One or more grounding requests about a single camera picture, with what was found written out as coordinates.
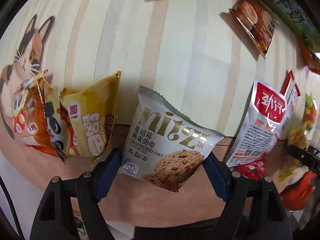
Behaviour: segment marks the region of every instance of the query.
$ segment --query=cat illustration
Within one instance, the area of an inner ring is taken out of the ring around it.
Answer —
[[[28,24],[23,35],[13,64],[3,68],[0,76],[0,112],[4,126],[10,136],[14,138],[10,122],[6,122],[4,117],[12,117],[12,98],[16,88],[29,77],[37,74],[41,70],[40,62],[43,52],[43,45],[52,29],[54,16],[49,17],[38,29],[35,28],[37,15],[35,14]]]

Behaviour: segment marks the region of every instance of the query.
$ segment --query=cranberry oat cookie package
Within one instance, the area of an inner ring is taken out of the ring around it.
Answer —
[[[230,12],[237,18],[264,58],[278,21],[257,0],[241,0]]]
[[[285,97],[262,80],[253,83],[251,100],[239,134],[226,159],[233,167],[257,160],[274,146],[284,123]]]
[[[119,172],[178,192],[223,137],[141,86]]]

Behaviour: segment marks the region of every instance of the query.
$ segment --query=black cable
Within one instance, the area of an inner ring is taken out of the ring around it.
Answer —
[[[22,232],[21,226],[20,226],[20,223],[19,223],[19,219],[18,219],[16,210],[15,210],[13,202],[12,202],[12,199],[10,197],[10,194],[9,194],[9,192],[7,190],[7,187],[5,186],[1,176],[0,176],[0,186],[1,186],[2,190],[3,190],[3,193],[4,193],[5,197],[7,198],[7,201],[8,201],[12,216],[13,216],[14,223],[16,224],[16,227],[17,227],[17,230],[18,230],[18,234],[19,234],[19,236],[20,236],[20,238],[22,240],[25,240],[25,238],[23,236],[23,232]]]

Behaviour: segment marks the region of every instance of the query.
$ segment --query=red snack bag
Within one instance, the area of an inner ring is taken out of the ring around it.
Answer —
[[[41,86],[43,71],[23,82],[14,94],[12,104],[13,132],[25,147],[58,156],[47,130]]]
[[[311,181],[317,175],[312,171],[307,171],[302,179],[297,182],[296,187],[286,188],[280,196],[282,197],[283,205],[288,210],[302,210],[315,187],[311,184]]]
[[[264,161],[257,161],[254,163],[238,165],[236,171],[239,171],[242,175],[249,179],[260,179],[265,176]]]

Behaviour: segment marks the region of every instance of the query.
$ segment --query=cookie image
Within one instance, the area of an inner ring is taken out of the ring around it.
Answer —
[[[170,190],[173,192],[179,191],[179,185],[177,183],[170,183],[170,184],[162,183],[156,174],[143,174],[139,177],[139,179],[143,181],[147,181],[155,186],[158,186],[166,190]]]
[[[258,22],[258,16],[254,8],[247,1],[239,4],[236,16],[241,20],[244,26],[251,31],[252,27]]]
[[[155,166],[155,173],[161,182],[182,183],[186,181],[204,161],[197,151],[182,150],[168,154]]]

